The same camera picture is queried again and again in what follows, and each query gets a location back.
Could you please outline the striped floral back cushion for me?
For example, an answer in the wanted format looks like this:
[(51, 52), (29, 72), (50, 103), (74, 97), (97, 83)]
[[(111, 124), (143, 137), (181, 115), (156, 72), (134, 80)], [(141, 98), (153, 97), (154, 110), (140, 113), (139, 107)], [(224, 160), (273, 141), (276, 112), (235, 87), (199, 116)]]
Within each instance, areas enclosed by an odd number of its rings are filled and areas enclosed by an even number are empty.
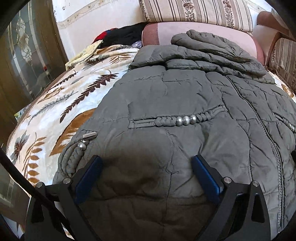
[(228, 27), (246, 33), (253, 21), (245, 1), (233, 0), (144, 0), (139, 1), (147, 22), (197, 22)]

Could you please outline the striped floral side cushion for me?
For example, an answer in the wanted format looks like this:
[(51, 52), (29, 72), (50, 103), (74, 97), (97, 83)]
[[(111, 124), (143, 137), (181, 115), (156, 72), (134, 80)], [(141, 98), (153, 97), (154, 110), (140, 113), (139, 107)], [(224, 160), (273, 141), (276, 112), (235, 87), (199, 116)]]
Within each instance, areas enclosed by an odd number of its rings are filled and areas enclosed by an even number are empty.
[(295, 93), (295, 41), (286, 38), (276, 41), (269, 68)]

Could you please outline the leaf print fleece blanket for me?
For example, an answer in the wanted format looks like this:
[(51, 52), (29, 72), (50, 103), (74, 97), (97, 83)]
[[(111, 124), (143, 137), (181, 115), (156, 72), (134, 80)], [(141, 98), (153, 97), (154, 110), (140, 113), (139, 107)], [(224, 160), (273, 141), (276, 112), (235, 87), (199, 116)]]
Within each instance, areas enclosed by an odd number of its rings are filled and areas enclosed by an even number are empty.
[(32, 185), (52, 183), (63, 148), (128, 71), (138, 51), (125, 45), (97, 49), (30, 104), (9, 138), (6, 155)]

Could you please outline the grey quilted hooded jacket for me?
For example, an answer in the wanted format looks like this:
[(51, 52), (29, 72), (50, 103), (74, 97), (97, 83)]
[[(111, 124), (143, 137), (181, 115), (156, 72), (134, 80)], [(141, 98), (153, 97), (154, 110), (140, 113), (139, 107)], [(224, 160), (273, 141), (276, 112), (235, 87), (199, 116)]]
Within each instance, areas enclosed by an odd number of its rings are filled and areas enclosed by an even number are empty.
[(201, 154), (259, 182), (271, 237), (295, 212), (295, 102), (228, 39), (189, 30), (142, 47), (63, 149), (53, 178), (105, 162), (81, 208), (102, 240), (192, 240), (214, 212), (194, 176)]

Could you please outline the wooden door with glass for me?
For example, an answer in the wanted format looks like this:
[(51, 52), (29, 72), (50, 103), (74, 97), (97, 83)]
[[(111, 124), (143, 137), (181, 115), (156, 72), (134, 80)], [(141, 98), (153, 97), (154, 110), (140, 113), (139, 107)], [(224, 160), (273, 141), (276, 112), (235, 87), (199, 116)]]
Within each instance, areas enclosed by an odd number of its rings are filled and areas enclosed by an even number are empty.
[(65, 71), (52, 1), (28, 1), (1, 32), (1, 148), (28, 106)]

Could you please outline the pale yellow cloth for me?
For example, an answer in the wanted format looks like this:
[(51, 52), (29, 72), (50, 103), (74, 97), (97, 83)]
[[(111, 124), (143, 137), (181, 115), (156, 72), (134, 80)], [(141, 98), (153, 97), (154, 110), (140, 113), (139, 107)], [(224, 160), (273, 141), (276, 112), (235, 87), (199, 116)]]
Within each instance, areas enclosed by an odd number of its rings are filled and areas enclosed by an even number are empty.
[(73, 57), (71, 60), (69, 60), (65, 64), (65, 69), (69, 70), (69, 69), (73, 68), (76, 64), (84, 62), (87, 59), (89, 59), (102, 42), (103, 42), (103, 40), (99, 40), (99, 41), (96, 41), (95, 43), (87, 46), (83, 51), (81, 51), (79, 54), (77, 54), (75, 57)]

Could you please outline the black and red clothes pile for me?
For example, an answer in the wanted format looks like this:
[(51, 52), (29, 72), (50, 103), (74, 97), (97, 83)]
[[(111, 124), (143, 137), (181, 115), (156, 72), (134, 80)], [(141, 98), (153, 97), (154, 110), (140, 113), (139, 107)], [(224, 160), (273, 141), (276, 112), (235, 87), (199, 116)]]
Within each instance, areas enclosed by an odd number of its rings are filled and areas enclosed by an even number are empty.
[(112, 28), (98, 35), (93, 43), (102, 40), (100, 48), (110, 47), (112, 45), (128, 45), (131, 46), (142, 39), (142, 32), (147, 22), (141, 22), (122, 28)]

